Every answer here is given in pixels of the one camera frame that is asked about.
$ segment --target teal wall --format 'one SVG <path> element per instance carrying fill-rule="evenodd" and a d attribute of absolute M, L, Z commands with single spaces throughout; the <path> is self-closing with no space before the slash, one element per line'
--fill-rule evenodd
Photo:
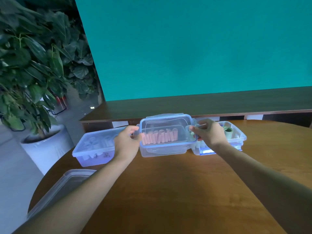
<path fill-rule="evenodd" d="M 107 101 L 312 85 L 312 0 L 76 0 Z"/>

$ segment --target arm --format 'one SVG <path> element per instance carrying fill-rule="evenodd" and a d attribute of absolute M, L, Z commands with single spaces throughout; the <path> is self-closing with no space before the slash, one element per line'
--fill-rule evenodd
<path fill-rule="evenodd" d="M 217 122 L 199 124 L 191 130 L 231 166 L 287 233 L 312 233 L 312 190 L 232 147 Z"/>
<path fill-rule="evenodd" d="M 127 126 L 115 138 L 115 155 L 81 186 L 19 227 L 19 233 L 80 233 L 117 178 L 138 152 L 142 139 L 130 138 L 138 126 Z"/>

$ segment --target person's right arm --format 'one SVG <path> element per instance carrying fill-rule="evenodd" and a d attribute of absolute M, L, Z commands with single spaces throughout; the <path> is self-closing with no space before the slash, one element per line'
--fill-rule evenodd
<path fill-rule="evenodd" d="M 311 189 L 232 147 L 217 122 L 199 124 L 190 129 L 231 166 L 287 233 L 312 233 Z"/>

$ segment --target plastic container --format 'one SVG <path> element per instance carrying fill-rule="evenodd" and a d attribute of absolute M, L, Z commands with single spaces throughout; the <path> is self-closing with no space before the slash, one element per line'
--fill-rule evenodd
<path fill-rule="evenodd" d="M 232 128 L 233 133 L 232 137 L 228 139 L 230 145 L 234 148 L 242 151 L 241 147 L 244 144 L 244 141 L 247 140 L 246 135 L 234 124 L 228 121 L 220 121 L 218 122 L 221 126 L 227 126 Z M 204 141 L 197 141 L 195 144 L 192 145 L 192 150 L 195 155 L 210 155 L 215 154 L 215 152 L 210 149 Z"/>
<path fill-rule="evenodd" d="M 84 180 L 95 173 L 96 170 L 90 169 L 72 169 L 55 183 L 52 188 L 42 197 L 42 199 L 27 214 L 27 219 L 35 216 L 42 209 L 54 204 L 60 198 L 64 197 L 76 189 Z"/>
<path fill-rule="evenodd" d="M 76 157 L 83 167 L 108 163 L 115 153 L 114 138 L 124 128 L 85 133 L 73 150 L 73 157 Z"/>
<path fill-rule="evenodd" d="M 190 135 L 190 125 L 194 125 L 191 116 L 183 113 L 161 114 L 142 119 L 138 125 L 139 131 L 134 134 L 145 133 L 150 143 L 140 143 L 141 155 L 155 157 L 186 153 L 197 139 Z"/>

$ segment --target person's left arm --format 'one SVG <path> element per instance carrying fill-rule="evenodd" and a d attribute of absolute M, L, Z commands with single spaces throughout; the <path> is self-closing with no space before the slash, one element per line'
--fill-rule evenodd
<path fill-rule="evenodd" d="M 138 152 L 142 134 L 130 137 L 138 126 L 127 126 L 115 138 L 115 155 L 101 170 L 51 207 L 19 227 L 20 233 L 80 233 L 120 174 Z"/>

